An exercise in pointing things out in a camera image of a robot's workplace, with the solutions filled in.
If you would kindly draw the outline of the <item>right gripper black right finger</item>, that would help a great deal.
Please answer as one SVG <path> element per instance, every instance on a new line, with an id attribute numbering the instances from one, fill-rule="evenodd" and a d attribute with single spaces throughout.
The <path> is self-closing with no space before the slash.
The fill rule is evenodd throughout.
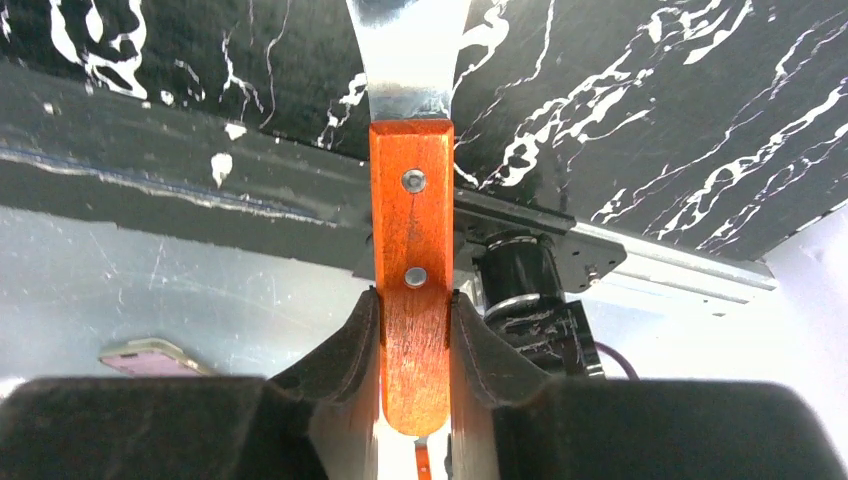
<path id="1" fill-rule="evenodd" d="M 843 479 L 818 419 L 771 383 L 552 375 L 451 305 L 457 479 Z"/>

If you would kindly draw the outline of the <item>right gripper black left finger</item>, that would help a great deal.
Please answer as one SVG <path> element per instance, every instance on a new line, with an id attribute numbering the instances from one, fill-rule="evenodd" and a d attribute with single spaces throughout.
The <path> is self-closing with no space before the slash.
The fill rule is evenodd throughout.
<path id="1" fill-rule="evenodd" d="M 43 378 L 1 405 L 5 479 L 373 479 L 379 300 L 261 377 Z"/>

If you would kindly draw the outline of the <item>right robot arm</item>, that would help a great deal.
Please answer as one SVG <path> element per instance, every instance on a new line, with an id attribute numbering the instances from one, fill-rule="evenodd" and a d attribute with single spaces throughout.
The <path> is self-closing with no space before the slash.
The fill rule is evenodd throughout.
<path id="1" fill-rule="evenodd" d="M 843 479 L 788 389 L 603 376 L 542 236 L 491 237 L 449 295 L 453 479 Z M 1 409 L 5 479 L 373 479 L 374 290 L 277 376 L 44 379 Z"/>

